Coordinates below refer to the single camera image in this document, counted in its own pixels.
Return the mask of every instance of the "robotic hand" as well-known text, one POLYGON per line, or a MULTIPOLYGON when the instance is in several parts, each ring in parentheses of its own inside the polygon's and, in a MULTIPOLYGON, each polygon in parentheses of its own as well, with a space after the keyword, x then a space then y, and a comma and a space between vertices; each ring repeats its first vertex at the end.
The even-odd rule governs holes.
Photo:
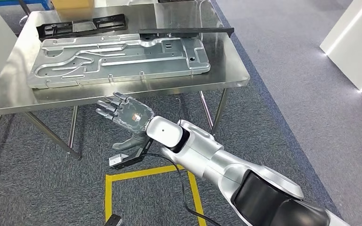
MULTIPOLYGON (((122 103, 108 99, 116 107, 102 102, 98 104, 115 115, 100 109, 97 112, 132 131, 133 135, 148 137, 148 142, 133 158, 122 154, 110 158, 111 167, 117 169, 116 166, 124 167, 141 161, 139 154, 146 152, 151 141, 156 140, 163 144, 161 151, 166 157, 215 184, 248 226, 348 226, 329 210, 303 201, 299 185, 266 166, 256 165, 226 152, 224 146, 201 128, 185 120, 176 124, 160 116, 153 117, 152 110, 146 105, 131 97, 118 93, 114 95, 124 101, 125 106, 131 104, 133 110, 125 111, 123 108, 121 111, 119 107, 122 107, 122 103), (135 114, 141 118, 137 122, 134 120, 135 114)), ((132 145, 123 145, 119 149, 141 144, 129 140, 124 143, 127 142, 132 145)))

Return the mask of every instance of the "blue floor stripe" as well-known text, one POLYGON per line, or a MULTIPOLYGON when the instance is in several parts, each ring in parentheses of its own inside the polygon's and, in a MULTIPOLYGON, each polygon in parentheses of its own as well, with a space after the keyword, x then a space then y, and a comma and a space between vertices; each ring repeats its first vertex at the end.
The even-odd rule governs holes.
MULTIPOLYGON (((219 5, 215 0, 211 0, 211 3, 214 9, 217 12, 218 17, 220 18, 221 22, 224 24, 225 27, 231 27, 230 23, 225 18, 224 14, 222 13, 219 5)), ((341 217, 335 203, 332 201, 331 197, 329 196, 327 190, 325 189, 324 185, 322 184, 320 178, 318 177, 317 173, 315 172, 313 166, 307 159, 307 156, 302 151, 300 144, 297 142, 295 135, 291 131, 288 123, 285 121, 284 116, 280 109, 278 108, 277 104, 275 103, 274 99, 271 97, 271 94, 267 90, 266 85, 264 84, 262 78, 260 77, 259 73, 257 72, 255 66, 253 65, 252 61, 250 60, 249 56, 247 55, 245 49, 243 48, 241 42, 239 41, 236 34, 231 35, 231 40, 234 43, 234 46, 242 59, 247 71, 250 75, 250 80, 255 85, 255 88, 259 92, 260 96, 264 99, 267 106, 269 107, 276 123, 280 126, 281 132, 287 140, 289 147, 291 148, 297 164, 306 175, 307 180, 311 184, 316 201, 318 204, 325 206, 335 215, 341 217)))

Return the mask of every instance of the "aluminum plate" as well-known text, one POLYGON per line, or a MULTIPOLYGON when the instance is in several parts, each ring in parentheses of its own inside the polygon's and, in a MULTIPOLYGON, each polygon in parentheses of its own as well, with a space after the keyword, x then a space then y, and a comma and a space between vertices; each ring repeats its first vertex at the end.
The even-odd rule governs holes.
POLYGON ((210 64, 201 40, 139 34, 47 39, 27 84, 46 89, 201 74, 210 64))

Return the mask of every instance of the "yellow floor tape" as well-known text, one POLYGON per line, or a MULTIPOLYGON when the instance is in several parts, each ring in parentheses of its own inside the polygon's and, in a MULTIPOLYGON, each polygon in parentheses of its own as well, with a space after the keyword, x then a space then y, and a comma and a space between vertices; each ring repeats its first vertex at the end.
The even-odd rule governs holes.
MULTIPOLYGON (((180 170, 184 169, 181 165, 177 165, 180 170)), ((171 166, 162 166, 152 169, 145 169, 135 172, 115 174, 115 175, 107 175, 105 177, 105 219, 106 221, 112 215, 112 183, 119 180, 126 180, 131 178, 139 178, 159 173, 167 173, 176 171, 177 169, 171 166)), ((200 201, 199 191, 197 190, 197 184, 195 176, 188 171, 189 183, 192 190, 192 196, 195 203, 196 212, 203 214, 202 202, 200 201)), ((197 218, 199 222, 199 226, 206 226, 206 221, 201 218, 197 218)))

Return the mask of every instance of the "table top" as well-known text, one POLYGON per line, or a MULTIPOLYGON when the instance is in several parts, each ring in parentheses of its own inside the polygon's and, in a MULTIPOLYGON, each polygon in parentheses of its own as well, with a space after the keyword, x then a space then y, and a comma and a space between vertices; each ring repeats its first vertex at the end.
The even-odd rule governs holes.
POLYGON ((71 21, 72 18, 68 15, 91 18, 120 13, 125 14, 128 29, 117 31, 115 34, 136 33, 144 28, 222 26, 208 1, 94 8, 89 15, 80 13, 77 9, 60 13, 32 12, 0 74, 0 114, 93 104, 104 96, 112 95, 114 91, 133 97, 146 97, 247 85, 250 76, 227 34, 205 33, 202 34, 202 41, 211 70, 204 74, 49 89, 28 87, 26 77, 41 46, 36 26, 71 21))

